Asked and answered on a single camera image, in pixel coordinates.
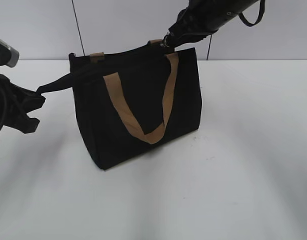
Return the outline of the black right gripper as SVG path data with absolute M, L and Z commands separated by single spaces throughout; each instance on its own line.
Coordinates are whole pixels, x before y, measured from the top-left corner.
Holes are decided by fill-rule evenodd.
M 163 40 L 169 48 L 199 42 L 226 23 L 227 9 L 226 0 L 190 0 Z

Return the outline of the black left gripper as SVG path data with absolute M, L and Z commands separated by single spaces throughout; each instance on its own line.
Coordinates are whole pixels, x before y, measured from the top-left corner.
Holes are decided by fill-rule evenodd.
M 28 113 L 40 109 L 46 98 L 17 86 L 0 74 L 0 131 L 2 127 L 16 129 L 24 134 L 34 133 L 40 120 Z

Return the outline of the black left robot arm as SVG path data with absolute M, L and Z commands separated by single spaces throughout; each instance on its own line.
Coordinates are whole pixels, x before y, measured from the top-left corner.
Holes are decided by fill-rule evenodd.
M 40 120 L 30 118 L 28 113 L 40 109 L 45 100 L 40 94 L 15 85 L 0 74 L 0 131 L 7 126 L 24 134 L 34 133 Z

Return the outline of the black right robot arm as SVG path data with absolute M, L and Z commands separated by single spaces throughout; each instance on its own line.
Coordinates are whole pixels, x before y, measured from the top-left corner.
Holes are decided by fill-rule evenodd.
M 190 0 L 181 10 L 176 22 L 168 29 L 161 46 L 176 48 L 188 43 L 197 43 L 215 34 L 220 27 L 239 17 L 248 27 L 260 23 L 265 13 L 265 1 L 259 2 L 259 13 L 254 23 L 249 22 L 244 14 L 247 8 L 258 0 Z

